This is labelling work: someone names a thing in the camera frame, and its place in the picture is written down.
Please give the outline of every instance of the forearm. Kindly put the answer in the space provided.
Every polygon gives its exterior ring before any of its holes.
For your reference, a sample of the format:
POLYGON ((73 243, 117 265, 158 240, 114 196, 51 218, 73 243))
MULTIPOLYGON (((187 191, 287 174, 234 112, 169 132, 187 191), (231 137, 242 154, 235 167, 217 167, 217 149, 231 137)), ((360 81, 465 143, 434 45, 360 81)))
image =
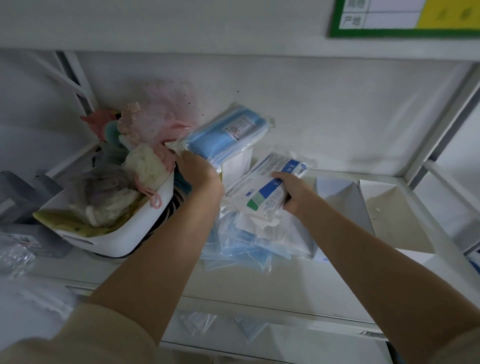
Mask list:
POLYGON ((194 190, 187 201, 90 298, 161 337, 218 215, 217 185, 194 190))
POLYGON ((478 309, 445 281, 312 194, 298 213, 321 250, 408 363, 423 363, 480 326, 478 309))

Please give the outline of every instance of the sleeve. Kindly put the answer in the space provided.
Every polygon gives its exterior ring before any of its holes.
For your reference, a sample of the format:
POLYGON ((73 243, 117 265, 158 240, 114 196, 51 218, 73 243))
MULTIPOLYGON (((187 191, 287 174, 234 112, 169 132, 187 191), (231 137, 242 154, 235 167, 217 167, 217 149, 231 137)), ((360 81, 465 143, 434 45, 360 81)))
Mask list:
POLYGON ((0 353, 0 364, 155 363, 157 347, 136 322, 96 304, 77 307, 52 339, 27 339, 0 353))
POLYGON ((470 364, 480 360, 480 328, 466 332, 440 349, 430 364, 470 364))

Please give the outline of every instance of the white shelf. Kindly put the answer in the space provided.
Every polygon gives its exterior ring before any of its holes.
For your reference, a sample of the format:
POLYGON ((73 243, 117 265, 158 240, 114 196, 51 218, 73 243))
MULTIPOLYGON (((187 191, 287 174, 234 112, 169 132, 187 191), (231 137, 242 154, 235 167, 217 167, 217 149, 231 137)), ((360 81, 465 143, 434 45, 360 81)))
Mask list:
POLYGON ((205 354, 279 362, 391 364, 386 343, 304 328, 269 325, 247 344, 233 319, 218 316, 204 335, 190 336, 176 313, 160 346, 205 354))
MULTIPOLYGON (((480 276, 402 179, 313 171, 307 180, 313 182, 316 175, 396 184, 435 249, 435 256, 425 266, 480 307, 480 276)), ((74 248, 64 259, 40 257, 33 273, 60 279, 67 286, 95 289, 117 266, 92 259, 74 248)), ((379 332, 331 265, 302 259, 274 264, 268 275, 240 266, 205 271, 199 262, 178 308, 227 316, 244 314, 261 317, 270 323, 351 335, 363 330, 379 332)))
POLYGON ((480 40, 329 39, 333 0, 17 0, 0 47, 479 61, 480 40))

